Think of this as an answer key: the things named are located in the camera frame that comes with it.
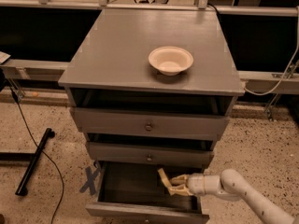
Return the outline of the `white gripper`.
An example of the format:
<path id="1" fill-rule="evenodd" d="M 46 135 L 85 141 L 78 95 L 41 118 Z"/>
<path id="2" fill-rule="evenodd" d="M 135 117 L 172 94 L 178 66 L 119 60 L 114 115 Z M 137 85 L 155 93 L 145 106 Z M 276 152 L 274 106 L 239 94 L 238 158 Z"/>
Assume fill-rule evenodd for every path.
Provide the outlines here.
<path id="1" fill-rule="evenodd" d="M 206 194 L 203 174 L 179 175 L 171 178 L 170 183 L 173 185 L 168 188 L 170 195 L 203 196 Z"/>

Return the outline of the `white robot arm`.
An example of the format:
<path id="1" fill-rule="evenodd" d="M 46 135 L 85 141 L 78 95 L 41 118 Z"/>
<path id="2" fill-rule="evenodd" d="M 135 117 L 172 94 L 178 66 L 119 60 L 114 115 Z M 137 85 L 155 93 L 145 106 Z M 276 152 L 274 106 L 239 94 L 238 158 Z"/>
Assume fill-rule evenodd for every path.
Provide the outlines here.
<path id="1" fill-rule="evenodd" d="M 164 179 L 171 195 L 214 195 L 226 201 L 242 199 L 263 224 L 299 224 L 293 217 L 257 191 L 238 171 L 226 169 L 220 175 L 179 175 Z"/>

